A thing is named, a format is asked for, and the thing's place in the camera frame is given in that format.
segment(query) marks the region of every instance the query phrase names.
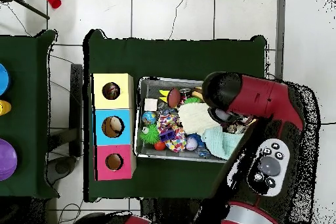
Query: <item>yellow object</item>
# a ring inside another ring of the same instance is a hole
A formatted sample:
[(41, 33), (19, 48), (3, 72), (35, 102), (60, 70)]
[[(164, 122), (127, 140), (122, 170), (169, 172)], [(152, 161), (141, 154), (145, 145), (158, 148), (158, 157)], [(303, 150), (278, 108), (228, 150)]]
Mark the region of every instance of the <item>yellow object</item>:
[(164, 101), (164, 102), (167, 103), (167, 96), (168, 96), (169, 92), (170, 92), (170, 91), (160, 90), (160, 93), (161, 93), (162, 95), (164, 95), (164, 97), (160, 97), (160, 99), (161, 99), (162, 101)]
[(11, 111), (12, 106), (9, 102), (7, 101), (0, 101), (0, 116), (5, 115), (9, 111)]
[[(109, 100), (104, 96), (103, 88), (108, 83), (114, 83), (119, 86), (120, 94), (116, 99)], [(132, 108), (134, 95), (133, 77), (129, 74), (93, 74), (93, 93), (96, 109)]]

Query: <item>white ball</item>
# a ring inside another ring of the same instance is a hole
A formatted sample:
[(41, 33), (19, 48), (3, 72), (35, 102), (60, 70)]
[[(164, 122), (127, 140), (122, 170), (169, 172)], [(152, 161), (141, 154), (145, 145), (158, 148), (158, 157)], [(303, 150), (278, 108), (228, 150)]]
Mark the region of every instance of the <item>white ball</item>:
[(195, 150), (197, 148), (198, 144), (195, 138), (193, 137), (187, 137), (186, 139), (186, 149), (187, 150)]

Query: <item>green table cover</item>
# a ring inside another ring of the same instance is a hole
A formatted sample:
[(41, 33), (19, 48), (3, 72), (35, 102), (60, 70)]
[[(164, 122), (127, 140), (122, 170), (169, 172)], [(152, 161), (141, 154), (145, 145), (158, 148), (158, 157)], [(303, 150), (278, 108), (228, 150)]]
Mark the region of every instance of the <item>green table cover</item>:
[(0, 36), (0, 63), (11, 80), (0, 99), (12, 104), (12, 110), (0, 116), (0, 138), (8, 141), (18, 156), (14, 174), (0, 181), (0, 196), (58, 196), (45, 180), (47, 55), (55, 35), (47, 30), (36, 37)]
[(223, 167), (223, 164), (207, 162), (137, 158), (132, 179), (95, 181), (90, 74), (128, 73), (133, 76), (135, 90), (142, 76), (203, 80), (211, 72), (227, 71), (263, 77), (265, 46), (263, 36), (250, 41), (107, 39), (100, 30), (91, 30), (83, 44), (89, 98), (89, 106), (85, 106), (89, 109), (85, 118), (89, 124), (89, 156), (85, 158), (89, 200), (98, 197), (207, 198)]

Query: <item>metal pole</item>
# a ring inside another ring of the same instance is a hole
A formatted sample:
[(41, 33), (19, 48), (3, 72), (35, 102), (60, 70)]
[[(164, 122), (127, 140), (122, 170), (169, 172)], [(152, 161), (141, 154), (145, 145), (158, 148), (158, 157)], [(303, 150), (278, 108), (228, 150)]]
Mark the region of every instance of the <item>metal pole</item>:
[(34, 13), (36, 13), (36, 14), (38, 14), (38, 15), (41, 15), (43, 18), (46, 18), (47, 20), (50, 19), (49, 16), (47, 16), (47, 15), (45, 15), (43, 12), (41, 12), (41, 11), (39, 11), (39, 10), (33, 8), (31, 5), (29, 5), (29, 4), (25, 3), (25, 2), (23, 2), (23, 0), (13, 0), (13, 1), (15, 1), (15, 2), (17, 2), (18, 4), (20, 4), (20, 5), (24, 6), (24, 7), (26, 7), (27, 9), (33, 11)]

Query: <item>gray button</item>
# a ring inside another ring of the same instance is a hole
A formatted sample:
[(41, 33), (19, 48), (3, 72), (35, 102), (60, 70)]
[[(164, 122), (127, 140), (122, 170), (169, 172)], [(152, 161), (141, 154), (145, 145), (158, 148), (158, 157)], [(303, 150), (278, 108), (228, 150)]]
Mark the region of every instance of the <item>gray button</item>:
[(258, 164), (258, 168), (268, 176), (277, 176), (280, 174), (281, 166), (275, 158), (263, 156)]
[(265, 154), (265, 155), (270, 155), (272, 153), (272, 151), (271, 151), (270, 148), (265, 148), (262, 153)]
[(268, 187), (270, 187), (271, 189), (273, 189), (276, 186), (276, 182), (272, 178), (267, 178), (265, 181)]
[(263, 175), (259, 173), (255, 174), (255, 181), (262, 181), (263, 179), (264, 179)]
[(274, 149), (274, 150), (279, 150), (280, 146), (278, 143), (272, 143), (271, 147)]
[(281, 152), (276, 152), (275, 156), (277, 159), (282, 160), (284, 158), (284, 155)]

